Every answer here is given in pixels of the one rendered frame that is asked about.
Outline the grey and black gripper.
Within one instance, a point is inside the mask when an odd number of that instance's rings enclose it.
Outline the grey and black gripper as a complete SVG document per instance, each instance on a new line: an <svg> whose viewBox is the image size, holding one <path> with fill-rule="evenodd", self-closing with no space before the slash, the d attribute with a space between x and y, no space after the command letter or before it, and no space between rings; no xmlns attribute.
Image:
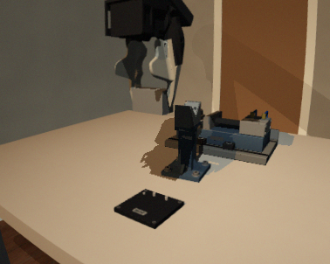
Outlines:
<svg viewBox="0 0 330 264"><path fill-rule="evenodd" d="M148 51L142 40L156 37L155 57L149 69L155 78L167 81L168 106L173 107L185 44L180 18L175 12L168 0L105 1L105 36L126 39L127 54L115 64L114 71L128 79L131 97L132 89L141 87L142 62Z"/></svg>

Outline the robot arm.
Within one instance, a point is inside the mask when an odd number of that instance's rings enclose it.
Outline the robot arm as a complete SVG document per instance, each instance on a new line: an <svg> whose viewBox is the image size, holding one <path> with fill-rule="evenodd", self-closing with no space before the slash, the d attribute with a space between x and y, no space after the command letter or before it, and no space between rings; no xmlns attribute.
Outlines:
<svg viewBox="0 0 330 264"><path fill-rule="evenodd" d="M181 27L188 27L192 25L193 14L183 2L183 0L168 0L172 2L172 7L176 9L175 16L180 18Z"/></svg>

